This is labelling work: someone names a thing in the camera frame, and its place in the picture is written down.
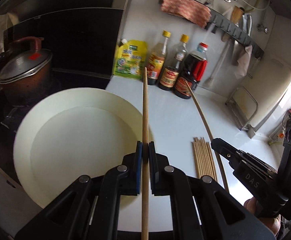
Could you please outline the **right hand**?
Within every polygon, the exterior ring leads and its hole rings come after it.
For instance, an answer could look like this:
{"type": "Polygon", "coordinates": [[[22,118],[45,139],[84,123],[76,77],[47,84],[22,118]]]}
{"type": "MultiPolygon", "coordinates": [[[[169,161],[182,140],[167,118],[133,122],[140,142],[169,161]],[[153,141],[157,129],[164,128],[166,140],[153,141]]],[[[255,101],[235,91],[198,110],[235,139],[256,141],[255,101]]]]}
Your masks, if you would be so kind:
{"type": "MultiPolygon", "coordinates": [[[[250,211],[253,215],[256,214],[256,208],[257,208],[257,200],[256,198],[252,197],[251,199],[248,199],[244,202],[244,208],[250,211]]],[[[276,218],[264,218],[259,217],[258,218],[264,225],[266,225],[275,236],[278,235],[278,232],[281,227],[281,216],[279,215],[276,218]]]]}

